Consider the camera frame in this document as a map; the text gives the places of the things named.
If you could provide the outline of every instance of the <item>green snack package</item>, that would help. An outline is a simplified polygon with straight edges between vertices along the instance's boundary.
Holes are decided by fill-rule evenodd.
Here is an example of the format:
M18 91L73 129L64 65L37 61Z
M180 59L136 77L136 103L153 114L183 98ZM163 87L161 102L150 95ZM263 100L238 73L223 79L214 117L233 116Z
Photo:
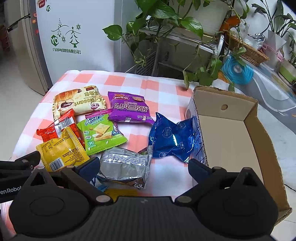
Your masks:
M118 131L117 125L108 120L111 109L99 110L85 115L86 120L77 123L82 131L87 155L110 149L128 139Z

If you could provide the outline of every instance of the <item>pink snack package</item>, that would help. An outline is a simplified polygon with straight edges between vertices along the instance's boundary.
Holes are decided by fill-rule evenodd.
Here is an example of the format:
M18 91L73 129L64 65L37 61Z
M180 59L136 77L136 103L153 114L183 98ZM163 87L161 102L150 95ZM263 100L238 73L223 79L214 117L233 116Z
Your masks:
M108 119L121 122L146 122L154 124L149 107L140 95L108 92L112 112Z

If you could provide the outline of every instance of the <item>blue snack package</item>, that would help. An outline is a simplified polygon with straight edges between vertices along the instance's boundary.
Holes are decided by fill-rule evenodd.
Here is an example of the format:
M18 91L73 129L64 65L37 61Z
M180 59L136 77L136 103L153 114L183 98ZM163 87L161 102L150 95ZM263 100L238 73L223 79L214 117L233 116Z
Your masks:
M190 118L175 124L156 112L156 121L148 139L148 145L153 146L152 158L176 156L188 162L195 145L192 121Z

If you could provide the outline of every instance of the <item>white floor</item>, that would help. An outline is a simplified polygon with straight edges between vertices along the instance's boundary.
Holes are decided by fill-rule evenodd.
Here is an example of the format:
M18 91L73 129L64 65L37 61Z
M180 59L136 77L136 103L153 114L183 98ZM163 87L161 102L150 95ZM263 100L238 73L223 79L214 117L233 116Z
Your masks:
M14 146L42 95L31 90L22 80L16 60L0 59L0 160L9 160ZM296 237L296 192L286 188L294 212L276 225L272 235L278 241Z

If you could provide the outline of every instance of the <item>checkered tablecloth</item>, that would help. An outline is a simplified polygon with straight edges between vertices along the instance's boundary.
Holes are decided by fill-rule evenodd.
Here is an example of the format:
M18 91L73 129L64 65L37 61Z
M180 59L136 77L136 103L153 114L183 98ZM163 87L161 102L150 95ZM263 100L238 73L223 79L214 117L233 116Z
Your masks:
M36 146L43 142L36 134L36 129L46 128L53 122L54 96L88 85L98 87L107 107L110 107L108 91L137 94L144 96L152 118L155 119L155 112L159 112L175 123L184 120L184 113L194 88L191 86L186 91L183 81L173 79L105 71L70 70L54 84L36 107L16 144L12 160L35 151ZM147 146L151 125L119 122L118 128L128 139L121 147L138 152ZM192 185L187 164L171 156L152 160L146 188L139 193L145 196L172 196L174 199Z

